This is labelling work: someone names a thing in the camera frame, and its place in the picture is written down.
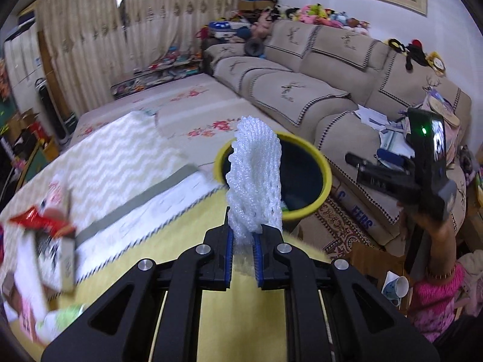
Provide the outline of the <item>pink sleeved forearm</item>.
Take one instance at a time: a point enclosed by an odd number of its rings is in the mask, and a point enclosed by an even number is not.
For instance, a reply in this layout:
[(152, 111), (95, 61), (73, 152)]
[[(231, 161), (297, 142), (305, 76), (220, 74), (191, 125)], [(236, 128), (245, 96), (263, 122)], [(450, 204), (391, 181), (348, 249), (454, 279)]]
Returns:
[(451, 229), (444, 226), (430, 237), (430, 261), (424, 279), (414, 285), (408, 318), (418, 332), (434, 342), (454, 321), (454, 301), (464, 269), (456, 259), (456, 239)]

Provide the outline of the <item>person's right hand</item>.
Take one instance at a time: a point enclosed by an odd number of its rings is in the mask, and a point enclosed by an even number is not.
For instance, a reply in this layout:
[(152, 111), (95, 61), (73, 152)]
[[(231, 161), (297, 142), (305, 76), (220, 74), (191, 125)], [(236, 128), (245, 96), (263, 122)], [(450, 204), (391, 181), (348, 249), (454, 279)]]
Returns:
[(399, 232), (402, 240), (406, 240), (413, 233), (415, 226), (428, 232), (436, 242), (444, 242), (447, 238), (454, 236), (452, 221), (435, 221), (429, 215), (417, 212), (413, 208), (397, 203), (399, 208)]

